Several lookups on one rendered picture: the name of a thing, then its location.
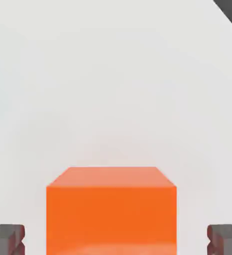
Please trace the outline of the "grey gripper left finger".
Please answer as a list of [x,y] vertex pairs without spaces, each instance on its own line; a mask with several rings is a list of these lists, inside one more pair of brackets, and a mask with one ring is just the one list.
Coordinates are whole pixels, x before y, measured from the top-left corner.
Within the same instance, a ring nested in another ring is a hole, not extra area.
[[0,255],[25,255],[24,237],[24,225],[0,224]]

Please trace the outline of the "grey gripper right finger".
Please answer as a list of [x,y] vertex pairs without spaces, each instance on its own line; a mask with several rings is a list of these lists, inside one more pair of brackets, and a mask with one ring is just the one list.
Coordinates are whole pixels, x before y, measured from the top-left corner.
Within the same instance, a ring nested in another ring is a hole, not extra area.
[[232,255],[232,224],[208,225],[207,255]]

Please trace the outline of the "small orange cube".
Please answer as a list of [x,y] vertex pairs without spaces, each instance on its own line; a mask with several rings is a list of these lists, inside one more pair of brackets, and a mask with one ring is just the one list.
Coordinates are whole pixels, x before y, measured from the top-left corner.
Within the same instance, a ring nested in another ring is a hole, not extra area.
[[46,255],[177,255],[177,188],[156,167],[71,167],[46,188]]

